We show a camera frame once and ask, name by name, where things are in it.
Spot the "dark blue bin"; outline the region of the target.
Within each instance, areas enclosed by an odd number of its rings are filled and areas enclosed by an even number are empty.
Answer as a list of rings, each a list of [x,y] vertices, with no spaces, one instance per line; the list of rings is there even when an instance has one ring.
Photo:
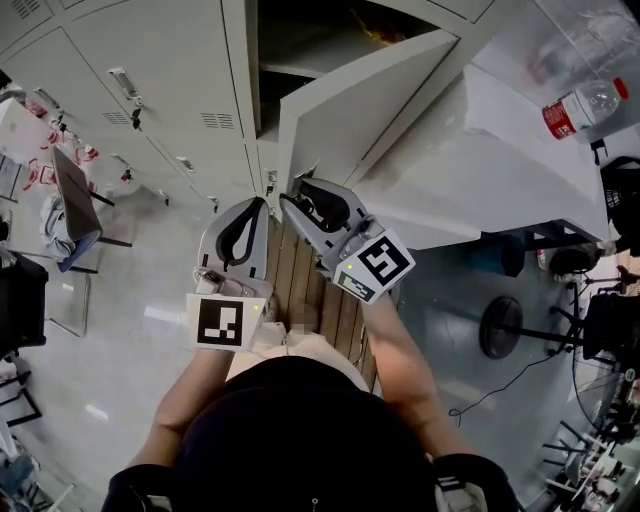
[[[524,267],[525,256],[525,246],[521,238],[515,235],[502,237],[500,264],[505,276],[516,278]]]

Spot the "black office chair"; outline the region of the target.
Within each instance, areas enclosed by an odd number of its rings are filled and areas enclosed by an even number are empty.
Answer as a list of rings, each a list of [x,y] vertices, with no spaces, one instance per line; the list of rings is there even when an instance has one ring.
[[[566,289],[572,294],[574,312],[557,306],[549,309],[550,314],[560,314],[569,321],[568,331],[556,336],[556,343],[581,347],[585,360],[596,360],[601,353],[621,363],[640,359],[640,296],[596,294],[580,316],[577,284],[569,282]]]

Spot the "black draped garment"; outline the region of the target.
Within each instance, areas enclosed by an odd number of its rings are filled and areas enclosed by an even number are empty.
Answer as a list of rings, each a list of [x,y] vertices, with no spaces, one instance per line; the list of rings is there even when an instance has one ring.
[[[47,270],[12,251],[0,251],[0,359],[46,344]]]

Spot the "yellow crumpled wrapper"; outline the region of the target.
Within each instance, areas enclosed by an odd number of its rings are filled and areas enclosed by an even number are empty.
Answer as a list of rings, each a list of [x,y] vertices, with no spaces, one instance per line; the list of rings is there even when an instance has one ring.
[[[391,21],[373,8],[350,6],[349,11],[360,30],[373,41],[390,46],[406,39]]]

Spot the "person's beige trousers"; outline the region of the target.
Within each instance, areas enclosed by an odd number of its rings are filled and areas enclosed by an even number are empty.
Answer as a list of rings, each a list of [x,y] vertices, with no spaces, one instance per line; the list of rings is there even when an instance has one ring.
[[[237,352],[226,380],[272,359],[293,357],[315,360],[348,377],[357,388],[369,392],[369,386],[351,361],[335,349],[326,338],[302,330],[287,331],[281,322],[264,322],[248,352]]]

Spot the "grey crumpled cloth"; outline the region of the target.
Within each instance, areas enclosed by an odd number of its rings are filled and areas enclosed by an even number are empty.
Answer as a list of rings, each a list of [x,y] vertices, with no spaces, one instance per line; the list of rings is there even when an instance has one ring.
[[[64,203],[57,194],[47,197],[42,205],[39,233],[45,248],[58,262],[76,250],[78,238],[69,233]]]

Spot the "person's dark shirt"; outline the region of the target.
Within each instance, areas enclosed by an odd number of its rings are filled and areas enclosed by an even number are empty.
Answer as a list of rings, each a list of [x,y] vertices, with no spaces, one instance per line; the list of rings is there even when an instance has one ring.
[[[114,475],[101,512],[519,512],[505,472],[471,454],[430,460],[380,398],[314,360],[231,379],[170,467]]]

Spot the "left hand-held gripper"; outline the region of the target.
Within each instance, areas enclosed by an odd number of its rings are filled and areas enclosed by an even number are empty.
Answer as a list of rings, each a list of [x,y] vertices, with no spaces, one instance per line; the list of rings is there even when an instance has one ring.
[[[201,267],[194,269],[196,289],[186,295],[194,347],[251,349],[274,291],[269,282],[258,280],[266,278],[268,236],[269,208],[262,198],[228,208],[205,230],[198,251]]]

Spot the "black metal chair frame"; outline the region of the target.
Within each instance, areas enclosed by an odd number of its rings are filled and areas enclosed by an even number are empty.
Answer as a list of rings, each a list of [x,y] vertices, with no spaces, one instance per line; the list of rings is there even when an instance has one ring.
[[[16,393],[13,396],[8,398],[2,398],[0,396],[0,411],[3,407],[14,403],[23,404],[26,407],[26,412],[21,416],[3,419],[9,428],[24,425],[43,417],[42,411],[28,389],[28,383],[31,377],[32,372],[27,370],[0,382],[0,393],[6,388],[16,388]]]

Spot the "black standing fan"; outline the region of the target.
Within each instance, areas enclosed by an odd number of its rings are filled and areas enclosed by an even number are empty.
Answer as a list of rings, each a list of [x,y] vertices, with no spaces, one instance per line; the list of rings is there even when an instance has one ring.
[[[505,358],[517,345],[522,336],[554,342],[558,333],[526,329],[522,326],[523,313],[519,302],[509,296],[501,296],[493,300],[486,308],[480,323],[479,342],[483,353],[494,360]],[[559,348],[548,353],[549,359],[563,351],[577,350],[579,346],[557,343]],[[640,379],[640,359],[635,363],[625,361],[621,363],[610,354],[601,353],[597,361],[609,365],[623,375],[625,383],[622,390],[631,389],[631,384]]]

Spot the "grey chair with blue seat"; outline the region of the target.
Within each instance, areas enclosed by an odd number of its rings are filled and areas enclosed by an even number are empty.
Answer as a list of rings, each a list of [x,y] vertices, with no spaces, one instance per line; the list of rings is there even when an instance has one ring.
[[[97,216],[93,200],[111,207],[114,207],[115,204],[90,190],[86,175],[81,168],[58,147],[53,147],[52,149],[52,163],[58,194],[62,201],[66,232],[74,243],[74,249],[70,255],[58,262],[57,267],[61,273],[71,271],[83,274],[85,276],[85,286],[81,333],[75,332],[52,317],[49,317],[48,321],[63,332],[76,338],[82,338],[87,330],[90,276],[95,275],[97,271],[77,267],[75,263],[97,243],[125,248],[132,248],[133,245],[130,242],[104,236],[103,227]]]

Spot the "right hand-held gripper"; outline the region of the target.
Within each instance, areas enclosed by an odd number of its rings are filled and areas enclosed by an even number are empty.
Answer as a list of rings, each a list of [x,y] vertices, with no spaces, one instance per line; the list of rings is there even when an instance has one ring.
[[[281,194],[279,202],[298,235],[320,253],[320,273],[363,303],[378,300],[415,267],[397,234],[365,217],[361,201],[343,186],[304,178],[299,195]]]

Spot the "black metal frame desk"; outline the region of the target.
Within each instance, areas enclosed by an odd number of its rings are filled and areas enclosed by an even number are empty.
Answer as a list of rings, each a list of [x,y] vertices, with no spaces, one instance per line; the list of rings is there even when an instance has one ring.
[[[597,435],[562,421],[556,440],[543,445],[564,455],[543,460],[559,468],[545,480],[552,500],[543,512],[619,512],[640,485],[640,452],[632,461],[626,448],[637,441],[640,427],[632,423],[610,423]]]

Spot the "dark grey bag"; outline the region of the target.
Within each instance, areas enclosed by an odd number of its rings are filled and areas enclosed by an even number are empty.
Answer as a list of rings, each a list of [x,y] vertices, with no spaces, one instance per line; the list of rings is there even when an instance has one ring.
[[[566,247],[554,253],[549,271],[556,276],[585,273],[593,270],[599,259],[598,248]]]

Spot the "clear glass board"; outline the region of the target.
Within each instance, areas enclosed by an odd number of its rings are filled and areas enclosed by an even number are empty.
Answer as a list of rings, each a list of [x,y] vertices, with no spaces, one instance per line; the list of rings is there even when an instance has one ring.
[[[629,97],[583,140],[625,129],[640,137],[640,0],[530,0],[550,24],[530,39],[532,71],[541,85],[563,94],[591,80],[621,79]]]

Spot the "wooden plank platform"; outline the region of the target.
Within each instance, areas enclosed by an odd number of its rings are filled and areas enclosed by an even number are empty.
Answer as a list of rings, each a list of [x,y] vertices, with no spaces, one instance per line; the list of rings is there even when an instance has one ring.
[[[267,280],[287,331],[317,333],[359,370],[370,392],[381,393],[358,301],[314,269],[315,251],[284,221],[269,224]]]

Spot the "person's left forearm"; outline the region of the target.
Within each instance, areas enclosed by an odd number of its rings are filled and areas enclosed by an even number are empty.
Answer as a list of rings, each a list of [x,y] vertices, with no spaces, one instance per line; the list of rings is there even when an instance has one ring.
[[[234,356],[229,351],[197,349],[161,400],[153,426],[183,433],[224,386]]]

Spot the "person's right forearm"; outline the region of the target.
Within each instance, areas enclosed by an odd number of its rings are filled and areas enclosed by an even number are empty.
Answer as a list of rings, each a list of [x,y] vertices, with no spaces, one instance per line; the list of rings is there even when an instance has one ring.
[[[406,415],[437,416],[441,404],[434,376],[391,297],[363,303],[362,311],[384,398]]]

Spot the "grey metal locker cabinet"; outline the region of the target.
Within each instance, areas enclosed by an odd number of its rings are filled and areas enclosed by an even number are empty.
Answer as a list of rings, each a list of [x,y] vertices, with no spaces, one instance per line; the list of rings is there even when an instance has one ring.
[[[0,0],[0,71],[100,153],[100,160],[167,205],[215,212],[253,196],[275,205],[281,100],[388,46],[349,7],[370,7],[406,40],[457,38],[344,184],[356,183],[496,33],[517,0],[220,0],[242,135],[165,143],[134,130],[126,108],[71,40],[74,19],[123,0]]]

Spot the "cluster of red label bottles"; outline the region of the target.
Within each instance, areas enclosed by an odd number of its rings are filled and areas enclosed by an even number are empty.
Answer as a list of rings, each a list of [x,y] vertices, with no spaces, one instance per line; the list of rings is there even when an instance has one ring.
[[[57,129],[58,117],[50,114],[48,110],[30,98],[25,100],[25,107],[49,127],[51,131],[49,136],[49,149],[52,150],[54,147],[58,147],[63,151],[85,173],[89,190],[91,192],[97,192],[99,190],[98,184],[91,177],[95,163],[100,156],[97,149],[89,144],[85,144],[82,139],[68,128],[64,133],[61,133]],[[28,164],[27,182],[23,187],[24,191],[34,188],[36,185],[53,186],[55,184],[56,178],[54,177],[53,161],[50,164],[39,164],[35,160],[32,160]]]

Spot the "white table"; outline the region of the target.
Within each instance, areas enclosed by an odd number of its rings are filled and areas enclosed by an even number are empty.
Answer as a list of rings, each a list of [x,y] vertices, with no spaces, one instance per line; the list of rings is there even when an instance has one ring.
[[[416,250],[557,220],[609,236],[591,150],[556,140],[538,106],[473,65],[353,190]]]

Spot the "clear red label bottle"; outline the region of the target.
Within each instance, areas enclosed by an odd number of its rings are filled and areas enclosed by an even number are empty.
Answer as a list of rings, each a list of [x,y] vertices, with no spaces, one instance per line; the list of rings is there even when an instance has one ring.
[[[542,108],[542,119],[556,140],[601,124],[630,96],[621,78],[581,83]]]

